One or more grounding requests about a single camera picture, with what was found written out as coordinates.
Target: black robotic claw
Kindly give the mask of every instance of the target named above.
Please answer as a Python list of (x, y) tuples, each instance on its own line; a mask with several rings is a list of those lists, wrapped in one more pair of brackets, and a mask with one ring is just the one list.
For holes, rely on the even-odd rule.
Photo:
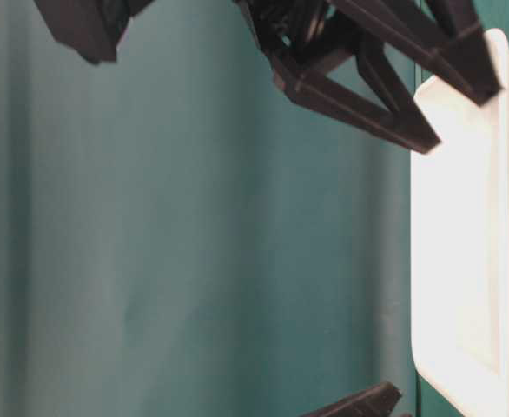
[(154, 0), (35, 0), (52, 36), (93, 64), (117, 59), (129, 19)]
[[(499, 90), (472, 0), (234, 0), (274, 81), (294, 103), (405, 148), (426, 153), (440, 140), (384, 55), (390, 43), (478, 105)], [(383, 109), (327, 77), (356, 56)]]
[(396, 387), (383, 382), (301, 417), (389, 417), (400, 398)]

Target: black plastic part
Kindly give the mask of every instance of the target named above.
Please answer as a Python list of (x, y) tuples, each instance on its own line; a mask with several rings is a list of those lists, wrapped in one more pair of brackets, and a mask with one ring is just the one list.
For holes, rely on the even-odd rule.
[(129, 19), (154, 0), (35, 0), (52, 36), (89, 63), (114, 62)]
[[(472, 0), (234, 0), (274, 81), (294, 103), (426, 153), (440, 139), (384, 55), (384, 43), (478, 105), (499, 90)], [(327, 77), (350, 57), (385, 108)]]
[(394, 385), (383, 382), (301, 417), (389, 417), (400, 398), (401, 393)]

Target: green curtain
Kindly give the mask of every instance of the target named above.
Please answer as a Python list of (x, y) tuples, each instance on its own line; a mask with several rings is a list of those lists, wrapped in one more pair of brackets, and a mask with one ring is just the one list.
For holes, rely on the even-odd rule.
[(120, 56), (0, 0), (0, 416), (296, 416), (383, 380), (414, 413), (408, 153), (289, 103), (230, 1), (159, 0)]

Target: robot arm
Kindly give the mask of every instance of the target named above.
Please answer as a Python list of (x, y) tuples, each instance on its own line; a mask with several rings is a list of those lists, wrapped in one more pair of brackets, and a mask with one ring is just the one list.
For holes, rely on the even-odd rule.
[(131, 17), (154, 0), (35, 0), (52, 36), (93, 64), (117, 60)]
[[(114, 62), (129, 19), (154, 0), (35, 0), (54, 38), (89, 62)], [(472, 0), (234, 0), (293, 102), (405, 148), (440, 143), (384, 55), (389, 43), (482, 105), (499, 90)], [(384, 106), (327, 74), (354, 57)]]

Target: white tray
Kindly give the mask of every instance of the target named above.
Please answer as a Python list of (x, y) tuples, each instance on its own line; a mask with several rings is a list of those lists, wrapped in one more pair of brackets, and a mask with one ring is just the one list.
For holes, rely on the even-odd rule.
[(465, 416), (509, 416), (509, 44), (486, 33), (504, 91), (479, 108), (437, 77), (415, 99), (442, 144), (411, 157), (412, 344)]

